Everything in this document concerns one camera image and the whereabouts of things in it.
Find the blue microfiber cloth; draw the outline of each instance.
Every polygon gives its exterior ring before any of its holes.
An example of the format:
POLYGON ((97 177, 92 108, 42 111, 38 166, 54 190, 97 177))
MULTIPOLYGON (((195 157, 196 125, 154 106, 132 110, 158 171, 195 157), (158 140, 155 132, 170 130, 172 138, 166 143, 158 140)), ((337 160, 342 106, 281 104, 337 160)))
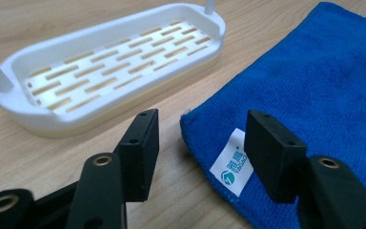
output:
POLYGON ((248 110, 282 122, 308 156, 347 163, 366 187, 366 18, 320 3, 280 43, 181 117, 183 139, 214 189, 255 228, 297 228, 296 204, 275 204, 253 173, 239 198, 210 172, 248 110))

